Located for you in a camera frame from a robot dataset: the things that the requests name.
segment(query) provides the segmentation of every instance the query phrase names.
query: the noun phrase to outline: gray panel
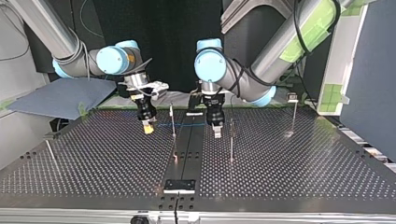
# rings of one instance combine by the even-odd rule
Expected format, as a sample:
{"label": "gray panel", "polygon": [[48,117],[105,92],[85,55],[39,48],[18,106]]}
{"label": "gray panel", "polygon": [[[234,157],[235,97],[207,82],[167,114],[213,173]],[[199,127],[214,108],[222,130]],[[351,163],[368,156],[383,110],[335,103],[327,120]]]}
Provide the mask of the gray panel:
{"label": "gray panel", "polygon": [[369,5],[361,31],[341,121],[390,159],[396,161],[395,110],[396,1]]}
{"label": "gray panel", "polygon": [[98,78],[61,78],[22,96],[7,109],[61,119],[78,119],[116,89],[113,81]]}

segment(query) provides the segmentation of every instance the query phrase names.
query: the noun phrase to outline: vertical pin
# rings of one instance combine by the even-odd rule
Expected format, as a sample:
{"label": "vertical pin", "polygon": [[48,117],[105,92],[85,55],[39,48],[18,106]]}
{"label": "vertical pin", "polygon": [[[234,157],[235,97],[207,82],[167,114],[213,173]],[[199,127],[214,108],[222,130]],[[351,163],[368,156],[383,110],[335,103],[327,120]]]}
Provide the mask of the vertical pin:
{"label": "vertical pin", "polygon": [[293,120],[291,122],[291,129],[289,132],[286,132],[286,136],[291,137],[294,134],[294,125],[295,125],[296,114],[297,114],[298,96],[295,92],[289,92],[287,98],[288,98],[288,103],[294,104]]}
{"label": "vertical pin", "polygon": [[46,140],[46,143],[47,143],[47,148],[49,149],[50,157],[51,157],[53,160],[55,160],[55,155],[53,154],[52,147],[50,146],[50,141],[49,141],[49,140]]}
{"label": "vertical pin", "polygon": [[230,161],[231,162],[233,162],[233,139],[235,138],[235,136],[236,136],[236,133],[235,133],[235,124],[233,123],[233,118],[231,118],[231,140],[230,140],[230,148],[231,148],[231,150],[230,150]]}
{"label": "vertical pin", "polygon": [[175,119],[174,119],[174,113],[173,113],[173,103],[171,103],[169,106],[169,116],[172,119],[172,136],[174,136],[174,138],[175,138],[176,131],[175,131]]}

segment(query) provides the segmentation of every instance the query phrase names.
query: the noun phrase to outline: green tape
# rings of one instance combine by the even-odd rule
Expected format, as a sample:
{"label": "green tape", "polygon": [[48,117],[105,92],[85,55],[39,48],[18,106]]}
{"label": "green tape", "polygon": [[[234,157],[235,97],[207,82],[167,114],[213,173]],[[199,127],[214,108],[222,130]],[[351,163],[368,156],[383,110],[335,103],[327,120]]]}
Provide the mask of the green tape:
{"label": "green tape", "polygon": [[361,14],[361,10],[363,9],[365,2],[363,0],[355,0],[350,7],[344,11],[341,16],[349,17],[349,16],[359,16]]}
{"label": "green tape", "polygon": [[[309,50],[313,50],[317,45],[326,39],[326,37],[329,35],[327,30],[332,25],[334,17],[334,2],[332,0],[321,0],[318,7],[303,25],[303,27],[301,27],[303,40]],[[286,47],[285,51],[283,51],[280,59],[289,63],[295,63],[303,54],[304,50],[300,45],[298,36],[295,36]]]}
{"label": "green tape", "polygon": [[320,112],[335,112],[339,103],[341,103],[341,89],[342,85],[325,84],[319,111]]}
{"label": "green tape", "polygon": [[79,112],[79,115],[82,117],[85,117],[88,115],[88,111],[85,108],[85,105],[83,103],[78,104],[78,112]]}
{"label": "green tape", "polygon": [[7,107],[9,105],[11,105],[13,102],[14,102],[14,100],[7,100],[7,101],[4,101],[4,102],[1,102],[0,103],[0,111],[7,110]]}

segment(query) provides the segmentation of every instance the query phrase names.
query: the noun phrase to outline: white wall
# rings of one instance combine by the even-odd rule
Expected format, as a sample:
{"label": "white wall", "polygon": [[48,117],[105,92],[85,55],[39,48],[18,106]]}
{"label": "white wall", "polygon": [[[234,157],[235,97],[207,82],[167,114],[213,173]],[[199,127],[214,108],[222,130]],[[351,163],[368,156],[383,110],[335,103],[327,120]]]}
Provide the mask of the white wall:
{"label": "white wall", "polygon": [[[23,31],[10,10],[4,9]],[[0,10],[0,60],[24,53],[27,41],[19,34]],[[0,61],[0,104],[14,100],[46,85],[47,79],[35,71],[30,51],[19,59]],[[0,110],[0,169],[21,154],[37,146],[50,132],[50,118]]]}
{"label": "white wall", "polygon": [[[326,71],[319,96],[319,105],[322,101],[324,86],[326,84],[342,85],[341,93],[347,93],[347,85],[352,72],[353,59],[356,53],[361,27],[364,24],[367,6],[363,7],[359,16],[342,16],[338,22],[332,46],[329,53]],[[338,104],[335,112],[320,112],[323,116],[340,116],[343,104]]]}

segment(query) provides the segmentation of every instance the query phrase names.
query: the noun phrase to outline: black cable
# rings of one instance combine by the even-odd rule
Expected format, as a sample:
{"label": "black cable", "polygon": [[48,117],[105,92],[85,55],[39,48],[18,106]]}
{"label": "black cable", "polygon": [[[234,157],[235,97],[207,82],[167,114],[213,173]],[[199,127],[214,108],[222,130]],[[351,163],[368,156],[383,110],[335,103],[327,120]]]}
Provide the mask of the black cable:
{"label": "black cable", "polygon": [[298,0],[294,0],[294,10],[293,10],[294,27],[296,29],[297,37],[301,47],[304,50],[304,53],[309,55],[311,51],[309,51],[308,47],[304,42],[303,35],[301,34],[301,30],[300,30],[300,18],[299,18],[300,15],[297,14],[298,14]]}
{"label": "black cable", "polygon": [[[335,5],[335,18],[334,18],[334,21],[332,22],[332,25],[329,27],[329,32],[333,31],[334,27],[337,25],[337,23],[339,22],[340,17],[341,17],[341,5],[340,5],[340,3],[338,2],[338,0],[332,0],[332,1],[334,2],[334,5]],[[303,77],[300,74],[299,65],[303,61],[303,58],[305,56],[309,56],[309,54],[311,54],[311,51],[309,51],[309,49],[306,47],[306,44],[305,44],[304,39],[303,39],[303,36],[301,34],[300,21],[299,21],[299,18],[298,18],[300,16],[300,15],[298,15],[299,14],[299,12],[298,12],[298,2],[299,2],[298,0],[294,0],[294,11],[293,11],[294,27],[296,29],[296,33],[297,33],[297,37],[298,37],[298,40],[300,42],[300,45],[301,45],[301,47],[304,50],[304,55],[299,60],[297,60],[296,64],[294,65],[294,68],[297,68],[297,76],[300,78],[301,83],[303,84],[304,91],[306,92],[309,100],[312,102],[312,105],[314,106],[314,108],[318,111],[318,106],[315,104],[313,98],[309,94],[308,89],[305,86],[304,79],[303,79]]]}
{"label": "black cable", "polygon": [[82,14],[83,14],[83,12],[84,12],[84,7],[85,7],[85,5],[87,4],[87,1],[88,1],[88,0],[84,0],[84,2],[83,2],[82,5],[81,5],[81,8],[79,9],[79,20],[80,20],[80,22],[81,22],[81,25],[85,28],[85,30],[87,30],[87,31],[90,32],[91,34],[96,35],[96,36],[99,36],[99,37],[102,37],[102,38],[105,38],[103,35],[100,35],[100,34],[94,32],[93,30],[91,30],[90,28],[88,28],[87,25],[85,24],[84,20],[82,19]]}
{"label": "black cable", "polygon": [[295,66],[295,67],[296,67],[296,69],[297,69],[297,76],[300,78],[301,83],[303,84],[304,91],[306,92],[306,95],[308,96],[308,98],[309,98],[309,100],[311,101],[311,103],[312,103],[312,105],[314,106],[314,108],[318,111],[318,107],[317,107],[317,105],[315,104],[315,102],[314,102],[313,98],[311,97],[311,95],[309,94],[309,91],[308,91],[308,89],[307,89],[306,86],[305,86],[304,79],[303,79],[303,77],[302,77],[301,74],[300,74],[299,65],[297,64],[297,66]]}
{"label": "black cable", "polygon": [[236,69],[235,69],[235,67],[233,66],[233,63],[231,62],[231,60],[224,54],[223,51],[221,51],[220,49],[217,49],[217,48],[213,48],[213,47],[208,47],[208,48],[201,49],[201,50],[199,50],[197,53],[200,53],[201,51],[206,50],[206,49],[213,49],[213,50],[215,50],[215,51],[218,52],[218,53],[227,61],[227,63],[230,65],[231,70],[233,71],[233,75],[234,75],[234,77],[235,77],[235,83],[232,85],[231,89],[228,90],[228,91],[232,91],[233,88],[235,88],[235,86],[236,86],[237,91],[238,91],[238,93],[237,93],[236,95],[237,95],[237,97],[239,98],[240,93],[241,93],[241,88],[240,88],[240,85],[239,85],[239,79],[240,79],[240,78],[238,78],[238,75],[236,74]]}
{"label": "black cable", "polygon": [[[15,30],[18,31],[18,32],[22,35],[22,37],[26,39],[26,35],[17,27],[17,25],[15,25],[15,23],[9,18],[9,16],[7,15],[7,13],[6,13],[2,8],[0,8],[0,9],[1,9],[1,11],[3,12],[4,16],[7,18],[7,20],[8,20],[9,22],[11,22],[11,24],[12,24],[12,26],[15,28]],[[13,56],[13,57],[10,57],[10,58],[0,59],[0,62],[5,62],[5,61],[9,61],[9,60],[19,59],[19,58],[23,57],[24,55],[26,55],[27,52],[29,52],[29,49],[30,49],[29,42],[28,42],[27,40],[26,40],[26,42],[27,42],[28,44],[27,44],[27,46],[26,46],[26,50],[25,50],[22,54],[17,55],[17,56]]]}
{"label": "black cable", "polygon": [[178,196],[179,196],[179,195],[180,195],[180,193],[177,194],[176,205],[175,205],[175,211],[174,211],[174,215],[175,215],[175,224],[178,224],[177,205],[178,205]]}
{"label": "black cable", "polygon": [[[294,18],[294,27],[297,33],[297,37],[298,40],[300,42],[301,47],[304,50],[304,56],[310,55],[312,52],[308,49],[308,47],[306,46],[304,39],[303,39],[303,35],[301,34],[301,29],[300,29],[300,15],[299,15],[299,10],[298,10],[298,2],[299,0],[294,0],[294,9],[293,9],[293,18]],[[334,21],[332,22],[332,25],[329,27],[328,31],[330,33],[333,32],[335,26],[337,25],[337,23],[340,21],[340,17],[341,17],[341,5],[338,2],[338,0],[332,0],[332,2],[335,5],[335,18]]]}
{"label": "black cable", "polygon": [[293,71],[294,71],[294,66],[290,69],[290,71],[286,75],[282,76],[283,77],[282,79],[279,78],[280,83],[285,83],[286,84],[286,81],[290,78],[290,76],[293,73]]}
{"label": "black cable", "polygon": [[5,61],[9,61],[9,60],[19,59],[19,58],[23,57],[24,55],[26,55],[27,52],[29,52],[29,49],[30,49],[30,45],[27,46],[26,51],[24,53],[22,53],[22,54],[20,54],[18,56],[11,57],[11,58],[0,59],[0,62],[5,62]]}
{"label": "black cable", "polygon": [[236,94],[236,97],[237,97],[237,98],[240,97],[240,93],[241,93],[239,81],[240,81],[241,77],[244,75],[244,73],[246,73],[249,77],[251,77],[253,80],[255,80],[256,82],[258,82],[259,84],[261,84],[261,85],[263,85],[263,86],[274,86],[274,84],[271,84],[271,83],[267,83],[267,82],[265,82],[265,81],[262,81],[261,79],[259,79],[259,78],[253,73],[253,71],[251,71],[251,69],[247,69],[244,65],[242,65],[240,62],[238,62],[236,59],[233,59],[233,61],[234,61],[235,63],[237,63],[237,64],[240,66],[240,68],[241,68],[239,74],[237,75],[237,74],[236,74],[236,69],[235,69],[235,67],[233,66],[233,62],[232,62],[232,61],[224,54],[224,52],[222,52],[220,49],[213,48],[213,47],[209,47],[209,48],[204,48],[204,49],[199,50],[198,53],[200,53],[201,51],[206,50],[206,49],[213,49],[213,50],[215,50],[216,52],[218,52],[219,54],[221,54],[221,56],[222,56],[222,57],[227,61],[227,63],[230,65],[230,67],[231,67],[231,69],[232,69],[233,76],[235,77],[235,82],[233,83],[233,85],[231,86],[231,88],[228,89],[228,91],[233,91],[233,89],[236,87],[236,88],[237,88],[237,94]]}
{"label": "black cable", "polygon": [[296,68],[296,66],[300,65],[301,62],[303,61],[303,58],[299,59],[294,65],[293,67],[290,69],[290,71],[285,75],[285,78],[283,78],[282,80],[279,79],[280,82],[285,82],[286,80],[289,79],[289,77],[291,76],[291,74],[293,74],[294,69]]}
{"label": "black cable", "polygon": [[335,26],[338,24],[341,18],[341,5],[338,2],[338,0],[332,0],[335,5],[335,18],[334,21],[332,22],[332,25],[329,27],[328,31],[332,33],[334,31]]}
{"label": "black cable", "polygon": [[75,13],[73,7],[73,0],[69,0],[69,4],[70,4],[70,14],[72,15],[73,30],[76,32],[76,20],[75,20]]}

